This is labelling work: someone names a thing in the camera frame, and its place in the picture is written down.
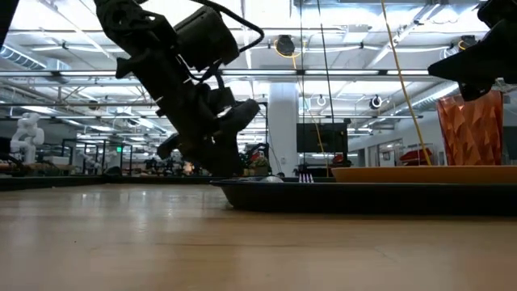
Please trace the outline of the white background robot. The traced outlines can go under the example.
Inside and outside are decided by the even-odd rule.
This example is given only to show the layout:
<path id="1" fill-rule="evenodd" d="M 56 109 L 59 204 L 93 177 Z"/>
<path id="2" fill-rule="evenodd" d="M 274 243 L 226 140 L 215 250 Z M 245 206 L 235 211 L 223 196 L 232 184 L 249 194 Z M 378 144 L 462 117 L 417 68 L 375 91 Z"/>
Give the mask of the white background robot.
<path id="1" fill-rule="evenodd" d="M 39 120 L 38 113 L 24 113 L 17 121 L 17 129 L 10 141 L 10 153 L 23 151 L 25 164 L 36 161 L 36 147 L 44 144 L 44 130 L 37 125 Z"/>

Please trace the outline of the red faceted translucent cup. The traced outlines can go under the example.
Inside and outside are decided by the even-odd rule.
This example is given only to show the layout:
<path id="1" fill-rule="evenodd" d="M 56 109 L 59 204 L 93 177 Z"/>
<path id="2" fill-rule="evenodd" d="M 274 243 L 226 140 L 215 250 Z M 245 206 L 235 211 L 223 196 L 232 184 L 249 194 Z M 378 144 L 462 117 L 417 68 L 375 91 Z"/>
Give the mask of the red faceted translucent cup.
<path id="1" fill-rule="evenodd" d="M 473 101 L 450 95 L 437 102 L 439 125 L 450 166 L 502 164 L 502 93 Z"/>

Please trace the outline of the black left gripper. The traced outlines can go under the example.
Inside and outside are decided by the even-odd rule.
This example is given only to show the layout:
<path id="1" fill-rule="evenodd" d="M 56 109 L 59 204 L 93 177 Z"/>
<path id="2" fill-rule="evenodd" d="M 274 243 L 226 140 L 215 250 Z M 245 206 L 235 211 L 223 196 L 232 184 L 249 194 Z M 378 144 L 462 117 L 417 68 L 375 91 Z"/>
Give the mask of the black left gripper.
<path id="1" fill-rule="evenodd" d="M 212 175 L 243 174 L 237 133 L 259 112 L 259 104 L 238 102 L 228 87 L 213 90 L 193 83 L 174 58 L 145 52 L 138 61 L 137 78 L 166 116 L 176 133 L 158 147 L 160 158 L 179 150 L 186 160 L 198 163 Z"/>

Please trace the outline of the dark plastic tray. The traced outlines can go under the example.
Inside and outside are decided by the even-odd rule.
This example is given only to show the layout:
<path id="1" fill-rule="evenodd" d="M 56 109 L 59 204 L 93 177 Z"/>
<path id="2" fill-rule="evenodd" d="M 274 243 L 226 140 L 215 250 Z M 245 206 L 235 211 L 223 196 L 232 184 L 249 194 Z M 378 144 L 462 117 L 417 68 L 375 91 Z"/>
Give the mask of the dark plastic tray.
<path id="1" fill-rule="evenodd" d="M 213 180 L 235 208 L 277 213 L 517 217 L 517 184 Z"/>

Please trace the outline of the orange plate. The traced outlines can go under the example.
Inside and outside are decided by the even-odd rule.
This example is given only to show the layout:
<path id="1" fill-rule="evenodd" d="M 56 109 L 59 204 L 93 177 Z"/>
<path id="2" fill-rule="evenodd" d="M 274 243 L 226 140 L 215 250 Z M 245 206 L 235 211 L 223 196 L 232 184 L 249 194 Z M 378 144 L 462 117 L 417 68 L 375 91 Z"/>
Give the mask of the orange plate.
<path id="1" fill-rule="evenodd" d="M 338 183 L 517 183 L 517 166 L 340 167 Z"/>

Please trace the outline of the long ceiling light strip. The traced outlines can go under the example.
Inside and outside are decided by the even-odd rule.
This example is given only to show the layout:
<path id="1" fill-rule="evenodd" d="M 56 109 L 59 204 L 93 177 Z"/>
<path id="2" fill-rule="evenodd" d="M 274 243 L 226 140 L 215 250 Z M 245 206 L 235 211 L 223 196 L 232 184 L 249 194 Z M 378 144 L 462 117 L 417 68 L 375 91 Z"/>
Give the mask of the long ceiling light strip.
<path id="1" fill-rule="evenodd" d="M 222 76 L 389 76 L 396 75 L 396 70 L 218 70 Z M 113 70 L 29 70 L 29 71 L 0 71 L 0 77 L 115 77 Z"/>

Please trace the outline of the red storage bins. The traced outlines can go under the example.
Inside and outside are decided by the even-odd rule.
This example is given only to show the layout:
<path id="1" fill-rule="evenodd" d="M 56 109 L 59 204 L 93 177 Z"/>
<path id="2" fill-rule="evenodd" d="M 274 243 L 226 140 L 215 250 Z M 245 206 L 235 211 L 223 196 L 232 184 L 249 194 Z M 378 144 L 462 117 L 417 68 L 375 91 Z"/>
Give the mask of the red storage bins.
<path id="1" fill-rule="evenodd" d="M 402 166 L 406 167 L 429 166 L 432 164 L 431 158 L 432 152 L 429 148 L 426 150 L 409 148 L 403 151 L 399 161 Z"/>

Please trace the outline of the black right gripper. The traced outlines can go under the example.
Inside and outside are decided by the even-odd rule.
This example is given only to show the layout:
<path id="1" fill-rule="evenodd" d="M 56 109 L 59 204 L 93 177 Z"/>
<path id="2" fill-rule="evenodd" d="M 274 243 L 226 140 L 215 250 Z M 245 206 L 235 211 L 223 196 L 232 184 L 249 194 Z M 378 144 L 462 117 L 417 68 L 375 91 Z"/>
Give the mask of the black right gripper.
<path id="1" fill-rule="evenodd" d="M 465 102 L 490 93 L 496 78 L 517 84 L 517 21 L 499 21 L 483 41 L 429 65 L 427 71 L 429 75 L 458 82 Z"/>

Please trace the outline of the black monitor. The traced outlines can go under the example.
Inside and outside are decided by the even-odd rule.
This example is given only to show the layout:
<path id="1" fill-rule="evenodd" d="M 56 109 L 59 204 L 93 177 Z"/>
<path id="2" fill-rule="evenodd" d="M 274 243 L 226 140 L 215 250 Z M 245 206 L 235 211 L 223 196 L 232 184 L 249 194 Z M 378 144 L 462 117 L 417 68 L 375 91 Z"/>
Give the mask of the black monitor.
<path id="1" fill-rule="evenodd" d="M 296 125 L 296 148 L 298 153 L 347 152 L 347 124 L 298 123 Z"/>

